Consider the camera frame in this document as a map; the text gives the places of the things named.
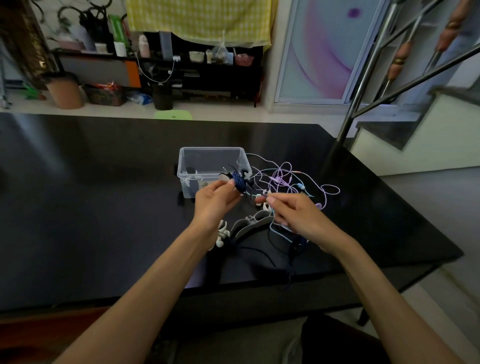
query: black pants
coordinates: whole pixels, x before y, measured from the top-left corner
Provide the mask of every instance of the black pants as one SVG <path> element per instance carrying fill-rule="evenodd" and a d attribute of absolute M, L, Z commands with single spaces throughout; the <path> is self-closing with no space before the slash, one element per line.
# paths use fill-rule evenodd
<path fill-rule="evenodd" d="M 326 315 L 311 315 L 301 330 L 302 364 L 390 363 L 377 338 Z"/>

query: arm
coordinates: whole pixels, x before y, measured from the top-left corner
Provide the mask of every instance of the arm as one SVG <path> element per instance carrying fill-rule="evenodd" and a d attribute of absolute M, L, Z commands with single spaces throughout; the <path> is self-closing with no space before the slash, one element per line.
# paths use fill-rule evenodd
<path fill-rule="evenodd" d="M 201 189 L 190 226 L 55 363 L 143 363 L 193 270 L 215 244 L 221 218 L 240 200 L 234 187 L 217 181 Z"/>
<path fill-rule="evenodd" d="M 305 194 L 258 197 L 275 210 L 278 223 L 334 255 L 342 264 L 370 315 L 393 363 L 461 363 L 462 361 L 410 307 L 353 238 L 332 223 Z"/>

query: glossy tabletop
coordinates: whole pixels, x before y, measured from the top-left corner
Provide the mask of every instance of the glossy tabletop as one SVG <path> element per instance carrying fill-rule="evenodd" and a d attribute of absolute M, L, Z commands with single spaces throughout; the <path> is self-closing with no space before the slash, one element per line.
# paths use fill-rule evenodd
<path fill-rule="evenodd" d="M 183 146 L 241 146 L 341 193 L 324 213 L 357 239 L 380 267 L 441 264 L 462 255 L 451 241 L 319 125 L 165 121 L 0 114 L 0 312 L 114 299 L 188 226 L 193 201 L 176 176 Z M 257 168 L 268 166 L 249 156 Z M 306 182 L 314 202 L 324 203 Z M 241 202 L 232 224 L 253 215 Z M 214 249 L 186 294 L 287 281 L 288 260 L 259 230 Z M 288 245 L 272 234 L 281 250 Z M 295 258 L 296 280 L 341 272 L 310 245 Z"/>

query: frosted glass door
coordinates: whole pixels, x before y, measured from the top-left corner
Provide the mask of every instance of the frosted glass door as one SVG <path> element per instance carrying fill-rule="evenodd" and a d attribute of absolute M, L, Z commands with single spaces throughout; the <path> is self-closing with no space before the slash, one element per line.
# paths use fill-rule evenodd
<path fill-rule="evenodd" d="M 276 102 L 342 104 L 383 0 L 294 0 Z"/>

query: white bowl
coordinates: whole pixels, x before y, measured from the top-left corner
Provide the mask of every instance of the white bowl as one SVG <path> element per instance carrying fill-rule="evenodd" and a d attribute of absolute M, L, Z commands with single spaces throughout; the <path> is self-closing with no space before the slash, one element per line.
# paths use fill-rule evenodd
<path fill-rule="evenodd" d="M 203 63 L 205 59 L 205 53 L 204 52 L 197 52 L 196 50 L 191 50 L 188 52 L 190 56 L 190 60 L 195 63 Z"/>

